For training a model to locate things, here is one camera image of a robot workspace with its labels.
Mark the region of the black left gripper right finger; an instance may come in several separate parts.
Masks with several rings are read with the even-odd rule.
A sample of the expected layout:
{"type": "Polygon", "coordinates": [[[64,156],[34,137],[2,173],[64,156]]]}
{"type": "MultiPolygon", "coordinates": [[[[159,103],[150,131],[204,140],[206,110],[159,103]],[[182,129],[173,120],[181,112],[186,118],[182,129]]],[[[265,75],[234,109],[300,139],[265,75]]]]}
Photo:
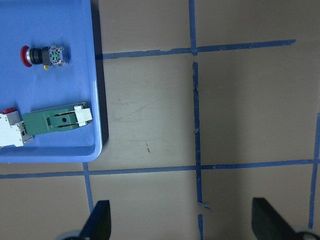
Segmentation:
{"type": "Polygon", "coordinates": [[[262,197],[254,197],[251,206],[251,228],[257,240],[303,240],[284,218],[262,197]]]}

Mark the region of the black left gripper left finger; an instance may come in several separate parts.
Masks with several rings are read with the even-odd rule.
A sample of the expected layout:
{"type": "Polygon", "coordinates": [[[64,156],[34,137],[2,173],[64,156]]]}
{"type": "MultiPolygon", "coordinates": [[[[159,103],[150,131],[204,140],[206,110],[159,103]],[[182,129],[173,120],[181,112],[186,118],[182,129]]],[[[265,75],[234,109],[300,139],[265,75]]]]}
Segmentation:
{"type": "Polygon", "coordinates": [[[78,237],[80,240],[109,240],[111,230],[110,201],[99,200],[78,237]]]}

